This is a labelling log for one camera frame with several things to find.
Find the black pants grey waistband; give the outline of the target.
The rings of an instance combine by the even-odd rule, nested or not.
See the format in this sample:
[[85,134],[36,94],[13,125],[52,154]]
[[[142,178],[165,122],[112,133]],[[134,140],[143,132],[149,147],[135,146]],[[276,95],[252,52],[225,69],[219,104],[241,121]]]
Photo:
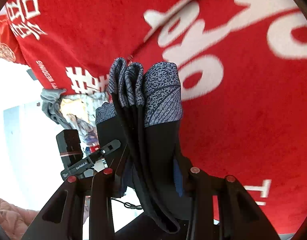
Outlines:
[[134,189],[144,213],[161,230],[177,233],[191,208],[179,163],[183,108],[177,66],[158,62],[144,70],[119,57],[109,70],[108,90],[112,102],[96,110],[96,128],[101,145],[121,143],[106,158],[108,165],[122,166],[114,196]]

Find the floral cloth pile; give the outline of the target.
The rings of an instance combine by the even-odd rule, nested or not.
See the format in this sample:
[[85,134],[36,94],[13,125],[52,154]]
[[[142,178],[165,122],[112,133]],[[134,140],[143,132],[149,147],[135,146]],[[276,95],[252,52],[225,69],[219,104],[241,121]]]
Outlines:
[[108,102],[108,94],[65,95],[65,92],[65,89],[42,89],[42,112],[64,129],[76,129],[85,146],[98,146],[96,109]]

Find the pink quilted fabric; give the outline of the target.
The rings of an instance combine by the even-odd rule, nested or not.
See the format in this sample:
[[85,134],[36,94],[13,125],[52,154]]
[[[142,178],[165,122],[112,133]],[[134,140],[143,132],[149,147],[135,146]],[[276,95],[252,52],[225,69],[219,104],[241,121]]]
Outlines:
[[10,239],[21,239],[38,213],[17,207],[0,198],[0,226]]

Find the red patterned pillow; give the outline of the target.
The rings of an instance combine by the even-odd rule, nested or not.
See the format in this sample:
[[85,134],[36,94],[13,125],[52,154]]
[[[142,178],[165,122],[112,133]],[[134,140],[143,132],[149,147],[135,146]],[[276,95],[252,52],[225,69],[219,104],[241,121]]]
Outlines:
[[0,16],[0,58],[26,65],[19,43],[10,29],[5,15]]

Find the red blanket white print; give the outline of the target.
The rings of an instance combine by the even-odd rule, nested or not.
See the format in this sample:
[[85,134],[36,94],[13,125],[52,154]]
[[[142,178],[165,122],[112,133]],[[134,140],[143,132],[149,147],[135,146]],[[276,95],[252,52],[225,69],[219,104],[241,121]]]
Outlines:
[[294,0],[8,0],[26,65],[0,58],[0,198],[40,209],[60,184],[41,91],[108,90],[122,57],[177,65],[183,154],[236,176],[280,234],[307,216],[307,20]]

